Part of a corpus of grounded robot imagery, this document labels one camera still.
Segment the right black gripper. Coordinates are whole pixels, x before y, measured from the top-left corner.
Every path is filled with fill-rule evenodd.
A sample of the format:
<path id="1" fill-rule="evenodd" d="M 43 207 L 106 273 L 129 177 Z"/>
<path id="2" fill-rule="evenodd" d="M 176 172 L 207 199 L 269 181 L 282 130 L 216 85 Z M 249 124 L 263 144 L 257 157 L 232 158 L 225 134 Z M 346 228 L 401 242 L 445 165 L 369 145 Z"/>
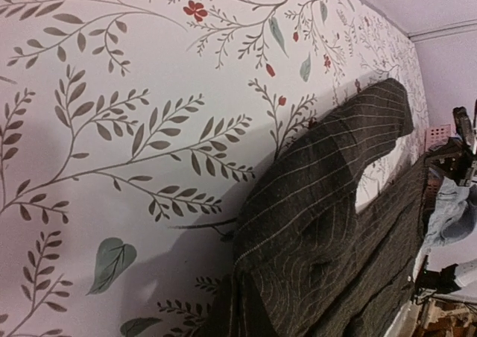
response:
<path id="1" fill-rule="evenodd" d="M 476 154 L 458 138 L 450 137 L 445 145 L 428 152 L 425 165 L 457 186 L 476 183 Z"/>

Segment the black pinstriped shirt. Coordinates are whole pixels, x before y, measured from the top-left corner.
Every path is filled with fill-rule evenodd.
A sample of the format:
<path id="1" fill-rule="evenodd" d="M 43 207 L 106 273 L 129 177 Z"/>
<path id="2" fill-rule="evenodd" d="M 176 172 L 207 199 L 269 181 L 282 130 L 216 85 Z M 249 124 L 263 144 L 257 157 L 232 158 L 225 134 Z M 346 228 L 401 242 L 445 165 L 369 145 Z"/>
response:
<path id="1" fill-rule="evenodd" d="M 197 336 L 383 336 L 410 298 L 423 242 L 423 159 L 356 209 L 364 170 L 414 129 L 393 78 L 316 123 L 247 197 L 222 280 Z"/>

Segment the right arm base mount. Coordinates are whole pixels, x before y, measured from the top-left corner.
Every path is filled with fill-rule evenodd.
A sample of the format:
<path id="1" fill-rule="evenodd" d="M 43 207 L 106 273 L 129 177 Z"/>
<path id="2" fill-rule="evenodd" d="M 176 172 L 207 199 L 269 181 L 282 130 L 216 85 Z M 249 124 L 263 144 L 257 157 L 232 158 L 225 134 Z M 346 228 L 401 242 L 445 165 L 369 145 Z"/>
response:
<path id="1" fill-rule="evenodd" d="M 476 304 L 458 300 L 462 289 L 456 264 L 431 271 L 422 267 L 414 284 L 413 302 L 419 307 L 413 336 L 475 336 Z"/>

